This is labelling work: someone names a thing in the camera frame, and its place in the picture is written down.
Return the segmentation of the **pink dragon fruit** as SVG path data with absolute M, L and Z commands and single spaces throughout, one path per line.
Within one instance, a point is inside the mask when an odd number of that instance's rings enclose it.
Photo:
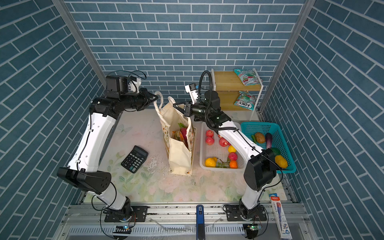
M 183 142 L 184 142 L 185 146 L 188 147 L 187 127 L 183 123 L 178 123 L 178 125 L 180 127 L 180 132 L 181 132 L 182 137 L 183 137 Z

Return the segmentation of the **cream floral tote bag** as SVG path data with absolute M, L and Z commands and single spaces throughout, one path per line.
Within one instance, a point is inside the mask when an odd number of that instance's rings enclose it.
M 170 165 L 170 172 L 176 175 L 190 176 L 193 169 L 196 128 L 190 117 L 185 117 L 174 104 L 176 101 L 168 97 L 163 105 L 163 95 L 156 91 L 160 104 L 154 102 L 155 110 L 160 118 L 163 138 Z

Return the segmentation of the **pink snack bag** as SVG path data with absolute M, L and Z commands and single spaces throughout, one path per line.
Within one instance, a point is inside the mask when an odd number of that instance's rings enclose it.
M 172 139 L 180 141 L 180 142 L 184 142 L 185 141 L 185 138 L 184 138 L 184 136 L 183 136 L 181 131 L 173 131 L 172 132 Z

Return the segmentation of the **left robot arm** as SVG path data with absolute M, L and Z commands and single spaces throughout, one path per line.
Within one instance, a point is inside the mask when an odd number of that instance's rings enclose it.
M 108 137 L 121 114 L 127 110 L 142 111 L 158 99 L 140 85 L 147 76 L 141 71 L 128 76 L 107 75 L 106 95 L 95 98 L 90 107 L 88 123 L 73 158 L 57 171 L 59 178 L 94 195 L 106 206 L 101 209 L 118 222 L 132 219 L 131 201 L 117 191 L 109 172 L 99 170 Z

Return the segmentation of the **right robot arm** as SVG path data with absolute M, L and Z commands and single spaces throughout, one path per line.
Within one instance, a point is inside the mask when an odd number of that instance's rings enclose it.
M 190 93 L 191 100 L 183 103 L 183 108 L 180 108 L 181 103 L 175 103 L 173 107 L 185 117 L 194 116 L 196 120 L 206 123 L 210 130 L 227 140 L 245 161 L 244 179 L 247 187 L 239 201 L 239 211 L 243 219 L 254 219 L 263 210 L 260 205 L 263 191 L 271 187 L 277 171 L 283 171 L 275 162 L 274 152 L 253 143 L 221 110 L 210 71 L 202 73 L 197 88 L 195 84 L 190 84 L 186 86 L 186 91 Z

